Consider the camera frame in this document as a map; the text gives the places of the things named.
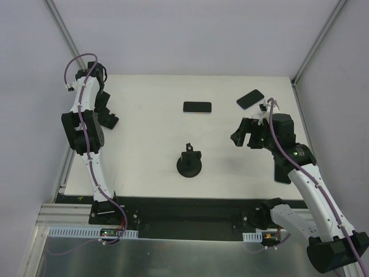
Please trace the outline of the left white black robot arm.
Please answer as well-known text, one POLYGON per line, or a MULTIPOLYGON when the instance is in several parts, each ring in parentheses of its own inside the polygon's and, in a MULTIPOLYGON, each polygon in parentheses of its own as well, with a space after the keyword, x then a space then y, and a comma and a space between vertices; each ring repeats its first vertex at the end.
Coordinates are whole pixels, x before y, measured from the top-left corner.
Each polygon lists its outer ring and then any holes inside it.
POLYGON ((88 62, 88 67, 79 70, 75 81, 67 85, 68 90, 76 92, 76 98, 70 111, 61 115, 61 121, 70 148, 87 168, 93 187, 92 214, 102 216, 108 224, 117 224, 122 211, 103 162, 103 128, 112 130, 119 118, 107 107, 110 94, 104 91, 106 81, 106 68, 96 61, 88 62))

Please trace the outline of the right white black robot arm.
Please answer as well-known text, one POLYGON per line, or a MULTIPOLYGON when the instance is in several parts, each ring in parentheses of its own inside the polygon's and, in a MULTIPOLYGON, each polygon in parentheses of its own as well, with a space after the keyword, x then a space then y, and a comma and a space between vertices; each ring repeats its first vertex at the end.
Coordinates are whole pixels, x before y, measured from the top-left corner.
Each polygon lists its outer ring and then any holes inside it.
POLYGON ((267 149, 274 158, 278 181, 293 183, 313 220, 306 221, 282 199, 262 202, 248 221, 265 230, 278 225, 298 237, 308 259, 320 273, 343 270, 346 276, 368 276, 362 255, 368 249, 368 235, 358 232, 346 219, 329 193, 308 146, 296 142, 290 115, 273 114, 271 119, 243 118, 231 140, 243 146, 245 136, 251 149, 267 149))

